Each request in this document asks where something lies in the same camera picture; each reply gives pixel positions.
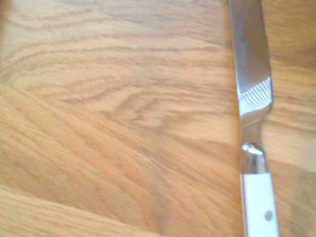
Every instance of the handle rivet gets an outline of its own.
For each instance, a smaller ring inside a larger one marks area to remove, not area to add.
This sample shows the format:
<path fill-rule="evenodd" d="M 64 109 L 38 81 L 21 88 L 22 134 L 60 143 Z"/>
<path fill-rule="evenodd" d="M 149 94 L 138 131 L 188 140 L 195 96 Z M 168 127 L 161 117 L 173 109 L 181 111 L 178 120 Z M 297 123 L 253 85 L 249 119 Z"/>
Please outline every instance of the handle rivet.
<path fill-rule="evenodd" d="M 272 219 L 272 212 L 270 210 L 266 212 L 265 219 L 267 221 L 270 221 Z"/>

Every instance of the table knife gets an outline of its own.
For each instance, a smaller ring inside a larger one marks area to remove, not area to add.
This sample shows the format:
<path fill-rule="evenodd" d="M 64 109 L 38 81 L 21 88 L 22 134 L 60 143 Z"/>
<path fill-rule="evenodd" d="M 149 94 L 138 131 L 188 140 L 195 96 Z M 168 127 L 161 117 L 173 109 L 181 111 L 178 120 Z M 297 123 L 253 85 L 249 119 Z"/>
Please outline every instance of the table knife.
<path fill-rule="evenodd" d="M 230 0 L 239 120 L 245 237 L 277 237 L 277 213 L 260 129 L 273 103 L 268 40 L 260 0 Z"/>

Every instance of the wooden table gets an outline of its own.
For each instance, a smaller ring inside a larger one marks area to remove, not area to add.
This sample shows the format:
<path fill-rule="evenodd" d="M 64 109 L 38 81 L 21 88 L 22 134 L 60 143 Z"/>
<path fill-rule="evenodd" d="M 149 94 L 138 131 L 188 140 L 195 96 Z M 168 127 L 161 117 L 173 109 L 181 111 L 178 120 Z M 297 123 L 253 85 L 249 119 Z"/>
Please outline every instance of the wooden table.
<path fill-rule="evenodd" d="M 316 233 L 316 1 L 263 0 L 281 237 Z M 227 0 L 2 0 L 0 236 L 241 237 Z"/>

